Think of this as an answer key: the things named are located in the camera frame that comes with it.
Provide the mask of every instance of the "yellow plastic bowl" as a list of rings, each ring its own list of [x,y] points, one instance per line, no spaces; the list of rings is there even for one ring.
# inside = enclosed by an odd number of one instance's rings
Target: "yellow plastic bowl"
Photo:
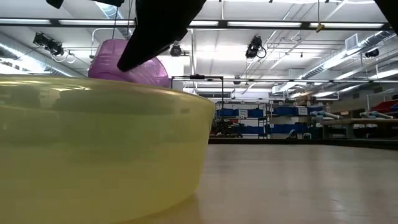
[[[214,110],[153,86],[0,76],[0,222],[117,223],[181,202]]]

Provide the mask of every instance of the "table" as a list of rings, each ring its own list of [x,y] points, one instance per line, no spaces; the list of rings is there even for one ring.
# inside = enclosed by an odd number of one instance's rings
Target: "table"
[[[320,124],[323,126],[323,138],[329,138],[328,127],[333,125],[342,125],[346,128],[346,137],[349,139],[354,138],[354,124],[396,124],[398,125],[398,119],[335,119],[321,121]]]

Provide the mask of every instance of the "floor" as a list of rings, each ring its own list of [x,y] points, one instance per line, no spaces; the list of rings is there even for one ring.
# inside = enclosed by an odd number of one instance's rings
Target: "floor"
[[[398,151],[210,145],[195,195],[137,223],[398,223]]]

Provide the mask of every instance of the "spotlight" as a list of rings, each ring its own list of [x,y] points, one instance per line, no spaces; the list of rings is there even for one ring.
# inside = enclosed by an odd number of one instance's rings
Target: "spotlight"
[[[263,50],[265,52],[264,56],[259,56],[259,52]],[[246,51],[247,59],[254,59],[255,57],[265,58],[267,56],[267,51],[262,46],[262,40],[260,36],[254,36],[248,45],[248,49]]]
[[[182,49],[179,44],[173,44],[173,47],[170,50],[170,55],[173,57],[179,57],[182,54]]]
[[[235,76],[235,79],[239,79],[239,78],[241,78],[239,75],[236,75],[236,76]],[[241,84],[240,81],[234,81],[233,83],[234,83],[235,85]]]
[[[370,52],[365,53],[365,57],[367,57],[367,58],[377,57],[377,56],[379,56],[379,54],[380,54],[379,49],[374,49]]]
[[[62,56],[64,54],[62,43],[49,39],[44,34],[36,33],[33,43],[39,47],[44,47],[44,49],[48,50],[52,55]]]

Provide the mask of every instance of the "fluorescent light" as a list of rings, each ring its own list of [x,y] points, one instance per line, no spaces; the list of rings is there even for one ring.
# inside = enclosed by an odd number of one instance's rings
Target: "fluorescent light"
[[[57,91],[70,91],[71,89],[69,88],[51,88],[53,90],[57,90]]]
[[[115,21],[111,19],[90,19],[90,20],[81,20],[81,19],[61,19],[59,23],[62,25],[96,25],[96,26],[113,26],[115,25]],[[134,21],[116,21],[117,26],[127,26],[134,25]]]
[[[381,72],[376,75],[373,75],[370,77],[370,79],[386,78],[386,77],[389,77],[391,75],[396,75],[396,74],[398,74],[398,69],[393,69],[393,70],[389,70],[389,71],[385,71],[385,72]]]
[[[218,21],[192,21],[190,26],[218,26]]]
[[[335,80],[342,80],[342,79],[348,78],[354,74],[355,74],[354,72],[347,72],[346,74],[342,74],[339,77],[335,78]]]
[[[327,28],[381,28],[384,26],[383,23],[334,23],[334,22],[322,22]],[[317,28],[318,23],[312,22],[310,24],[311,28]]]
[[[236,93],[241,93],[246,90],[246,88],[235,89]],[[270,88],[251,88],[247,91],[247,93],[272,93],[272,90]]]
[[[0,24],[35,24],[50,25],[49,19],[0,19]]]
[[[301,22],[228,22],[228,26],[241,27],[300,27]]]
[[[348,87],[348,88],[345,88],[345,89],[343,89],[343,90],[340,90],[340,92],[347,92],[347,91],[350,91],[350,90],[352,90],[352,89],[354,89],[354,88],[356,88],[356,87],[359,87],[360,85],[355,85],[355,86],[351,86],[351,87]]]
[[[323,92],[323,93],[317,93],[317,94],[315,94],[313,96],[314,97],[324,97],[324,96],[332,95],[334,93],[336,93],[336,92],[334,92],[334,91],[326,91],[326,92]]]

